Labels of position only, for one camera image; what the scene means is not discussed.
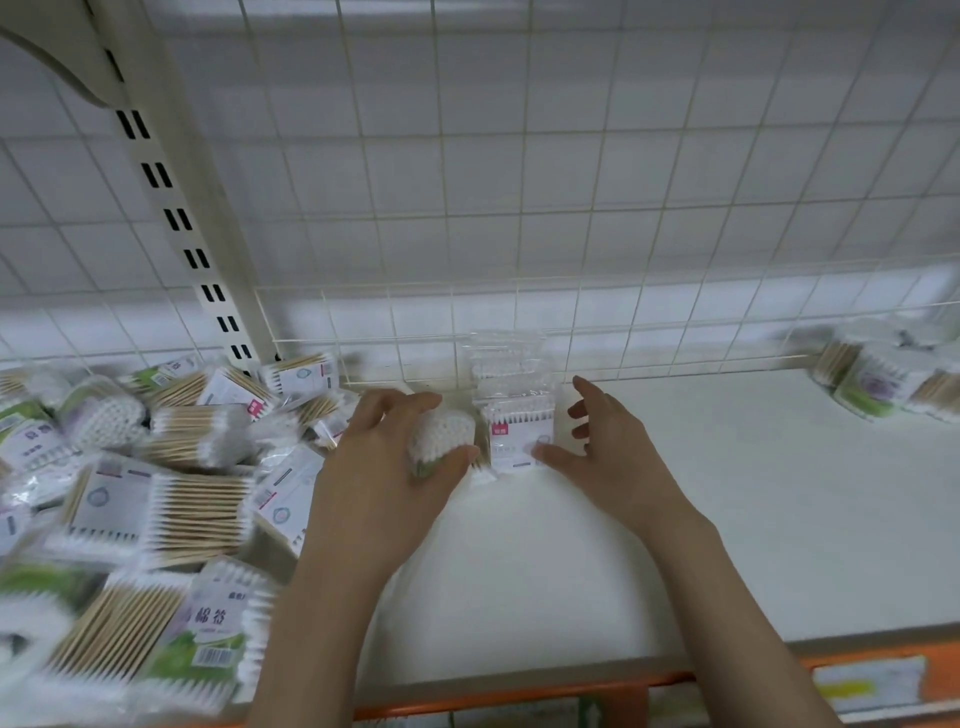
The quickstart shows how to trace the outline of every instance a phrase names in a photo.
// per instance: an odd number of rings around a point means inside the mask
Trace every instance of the cotton swab package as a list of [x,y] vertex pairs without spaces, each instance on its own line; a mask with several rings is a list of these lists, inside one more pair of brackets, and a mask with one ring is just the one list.
[[116,448],[141,438],[143,402],[107,376],[90,376],[70,390],[57,408],[63,434],[81,449]]
[[476,422],[466,412],[433,409],[420,416],[407,454],[415,475],[427,477],[452,449],[473,445]]
[[243,404],[191,404],[184,407],[160,407],[150,418],[154,435],[226,432],[243,429],[250,415]]
[[147,520],[150,489],[160,468],[103,453],[84,467],[43,543],[75,559],[123,564],[137,550]]
[[337,357],[333,352],[267,364],[260,369],[260,379],[267,389],[285,399],[317,395],[340,384]]
[[31,471],[76,452],[36,400],[0,400],[0,477]]
[[147,367],[131,375],[121,376],[120,384],[138,397],[147,397],[177,379],[196,374],[204,367],[204,361],[197,354],[188,354],[179,359]]
[[126,709],[129,687],[193,576],[171,571],[111,574],[104,590],[60,642],[28,689],[69,706],[70,722],[92,722]]
[[239,666],[251,648],[249,630],[260,623],[257,595],[274,591],[263,574],[233,559],[204,566],[136,678],[137,712],[219,714],[244,682]]
[[138,563],[162,569],[237,553],[252,536],[240,504],[253,486],[252,478],[239,475],[155,476]]
[[310,518],[310,503],[324,457],[308,445],[297,445],[260,483],[245,507],[267,533],[300,558]]

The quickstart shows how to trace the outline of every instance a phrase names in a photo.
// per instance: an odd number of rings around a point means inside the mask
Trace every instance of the right hand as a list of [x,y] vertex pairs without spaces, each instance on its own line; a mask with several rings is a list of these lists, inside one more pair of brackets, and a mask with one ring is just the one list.
[[533,454],[565,475],[593,503],[646,540],[658,525],[696,510],[647,436],[643,423],[615,397],[575,376],[573,386],[583,399],[567,412],[589,422],[573,428],[576,440],[589,438],[586,455],[556,445],[540,445]]

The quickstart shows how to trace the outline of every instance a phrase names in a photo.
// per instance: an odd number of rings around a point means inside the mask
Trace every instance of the left hand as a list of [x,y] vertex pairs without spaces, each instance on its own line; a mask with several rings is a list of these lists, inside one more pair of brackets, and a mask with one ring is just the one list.
[[309,578],[313,562],[382,587],[417,550],[479,454],[473,445],[456,448],[429,477],[411,474],[410,435],[441,399],[394,389],[363,396],[317,477],[298,576]]

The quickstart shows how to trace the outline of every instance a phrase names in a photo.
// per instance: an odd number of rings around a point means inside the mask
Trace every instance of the stack of cotton swab packages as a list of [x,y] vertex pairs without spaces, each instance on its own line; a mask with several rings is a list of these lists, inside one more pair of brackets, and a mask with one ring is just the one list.
[[470,336],[473,402],[490,443],[490,462],[498,474],[535,468],[537,443],[553,442],[553,375],[540,357],[545,337],[535,332],[478,332]]

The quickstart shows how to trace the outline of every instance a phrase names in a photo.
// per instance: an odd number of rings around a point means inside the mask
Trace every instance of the barcode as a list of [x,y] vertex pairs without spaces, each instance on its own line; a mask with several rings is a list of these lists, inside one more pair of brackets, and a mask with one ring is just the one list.
[[193,656],[193,667],[230,667],[235,649],[225,647],[201,647]]

